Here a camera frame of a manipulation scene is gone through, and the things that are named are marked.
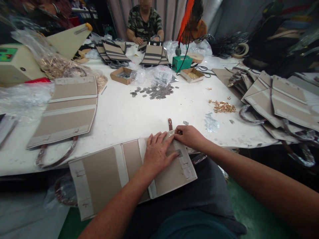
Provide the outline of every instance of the dark trousers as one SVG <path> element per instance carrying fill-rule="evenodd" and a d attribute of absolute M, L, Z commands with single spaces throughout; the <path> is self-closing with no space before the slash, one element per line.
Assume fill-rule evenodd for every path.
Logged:
<path fill-rule="evenodd" d="M 210 158 L 195 166 L 198 179 L 137 206 L 124 238 L 149 238 L 169 216 L 197 208 L 217 217 L 237 236 L 247 233 L 232 210 L 225 177 Z"/>

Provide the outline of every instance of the orange fabric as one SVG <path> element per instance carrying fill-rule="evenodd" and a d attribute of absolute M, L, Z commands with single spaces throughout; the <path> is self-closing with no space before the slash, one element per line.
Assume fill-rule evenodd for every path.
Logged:
<path fill-rule="evenodd" d="M 187 26 L 187 21 L 190 19 L 193 5 L 194 5 L 194 0 L 189 0 L 188 3 L 187 3 L 187 6 L 186 6 L 186 10 L 185 10 L 185 14 L 184 14 L 182 23 L 180 25 L 180 30 L 179 30 L 179 33 L 178 33 L 178 39 L 180 38 L 180 33 L 183 32 L 184 29 Z"/>
<path fill-rule="evenodd" d="M 199 20 L 196 29 L 191 31 L 190 34 L 190 43 L 192 43 L 195 39 L 204 36 L 207 34 L 207 26 L 205 22 L 201 19 Z M 182 34 L 182 43 L 188 44 L 188 38 L 189 38 L 189 28 L 186 27 Z"/>

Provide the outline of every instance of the white table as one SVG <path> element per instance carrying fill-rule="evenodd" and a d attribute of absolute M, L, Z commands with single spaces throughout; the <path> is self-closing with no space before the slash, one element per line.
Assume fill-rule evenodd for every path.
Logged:
<path fill-rule="evenodd" d="M 142 56 L 140 52 L 136 52 L 136 47 L 131 47 L 128 48 L 127 56 L 136 53 Z M 223 68 L 235 66 L 236 62 L 236 59 L 220 62 L 216 57 L 206 56 L 201 65 L 209 69 Z M 178 86 L 179 89 L 174 88 L 174 93 L 166 99 L 150 100 L 149 97 L 143 98 L 140 93 L 132 98 L 130 92 L 136 90 L 137 86 L 111 80 L 110 73 L 114 70 L 104 65 L 101 60 L 90 60 L 86 65 L 92 69 L 102 70 L 109 81 L 103 94 L 98 96 L 98 107 L 91 132 L 79 137 L 68 161 L 112 145 L 147 137 L 151 133 L 168 131 L 168 118 L 172 119 L 173 128 L 187 121 L 207 139 L 222 147 L 255 148 L 278 142 L 262 126 L 244 122 L 238 112 L 213 113 L 212 117 L 219 122 L 220 127 L 217 133 L 207 132 L 205 114 L 214 112 L 214 104 L 209 104 L 209 99 L 227 101 L 234 104 L 237 109 L 243 105 L 216 76 L 204 78 L 203 81 L 193 84 L 177 76 L 179 82 L 172 83 L 172 86 Z M 39 121 L 31 125 L 20 122 L 13 130 L 0 150 L 0 176 L 43 171 L 35 166 L 39 149 L 26 150 L 26 145 L 38 124 Z M 71 140 L 50 145 L 44 157 L 45 164 L 58 160 L 70 145 Z"/>

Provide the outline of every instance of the green box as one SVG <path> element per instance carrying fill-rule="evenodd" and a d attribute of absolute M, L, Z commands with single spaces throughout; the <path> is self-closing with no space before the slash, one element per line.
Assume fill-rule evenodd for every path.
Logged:
<path fill-rule="evenodd" d="M 189 56 L 174 56 L 172 69 L 173 69 L 173 71 L 178 73 L 177 72 L 178 70 L 180 72 L 181 70 L 190 68 L 192 63 L 193 63 L 193 58 L 190 58 Z"/>

